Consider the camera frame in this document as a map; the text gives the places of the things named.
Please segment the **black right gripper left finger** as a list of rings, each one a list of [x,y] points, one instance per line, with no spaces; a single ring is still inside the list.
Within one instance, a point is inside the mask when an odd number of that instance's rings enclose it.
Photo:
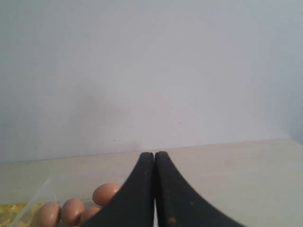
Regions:
[[[140,154],[132,172],[113,198],[83,227],[152,227],[154,224],[154,155]]]

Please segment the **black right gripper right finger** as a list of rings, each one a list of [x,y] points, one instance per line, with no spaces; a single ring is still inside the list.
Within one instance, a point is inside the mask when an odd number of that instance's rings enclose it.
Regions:
[[[160,227],[240,227],[201,197],[165,151],[155,154],[155,201]]]

